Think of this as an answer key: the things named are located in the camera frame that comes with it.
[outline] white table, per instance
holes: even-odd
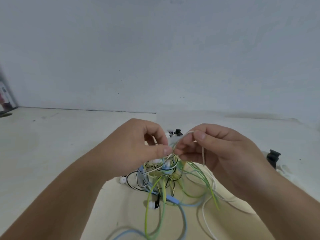
[[[2,234],[35,197],[68,165],[105,139],[130,118],[156,120],[155,114],[102,111],[19,108],[0,118],[0,234]],[[264,120],[199,117],[238,130],[260,149],[282,153],[280,162],[289,166],[303,188],[320,199],[319,133],[294,120]],[[186,131],[197,121],[181,124]],[[147,194],[107,182],[94,205],[82,239],[105,240],[115,230],[134,227],[143,230]],[[186,239],[209,239],[201,210],[185,207]],[[242,213],[221,202],[206,206],[206,218],[219,240],[273,239],[256,215]],[[158,224],[159,211],[150,211],[149,229]],[[183,229],[177,207],[168,207],[158,239],[177,239]],[[140,239],[127,235],[123,239]]]

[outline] white earbud tip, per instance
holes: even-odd
[[[148,208],[154,210],[156,207],[156,203],[154,201],[149,201]]]
[[[122,176],[121,178],[119,178],[120,184],[125,184],[126,182],[127,182],[127,178],[125,176]]]

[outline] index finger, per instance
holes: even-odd
[[[190,131],[199,130],[210,136],[226,141],[240,141],[244,138],[242,134],[234,129],[224,127],[217,124],[200,124],[192,128]],[[177,149],[184,149],[187,145],[195,141],[193,133],[187,134],[177,144]]]
[[[155,137],[155,140],[158,142],[158,144],[162,145],[168,145],[168,139],[166,137],[166,134],[164,130],[161,128],[161,126],[157,123],[154,123],[152,121],[148,120],[142,120],[143,122],[143,133],[149,134]]]

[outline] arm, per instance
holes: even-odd
[[[152,136],[163,145],[155,145]],[[80,239],[103,184],[169,155],[172,149],[165,145],[168,141],[158,124],[129,120],[64,170],[0,240]]]
[[[202,163],[247,201],[277,240],[319,239],[320,203],[279,175],[258,147],[237,131],[213,124],[191,129],[176,146],[182,160]]]

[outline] wall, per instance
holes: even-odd
[[[0,0],[20,106],[320,120],[320,0]]]

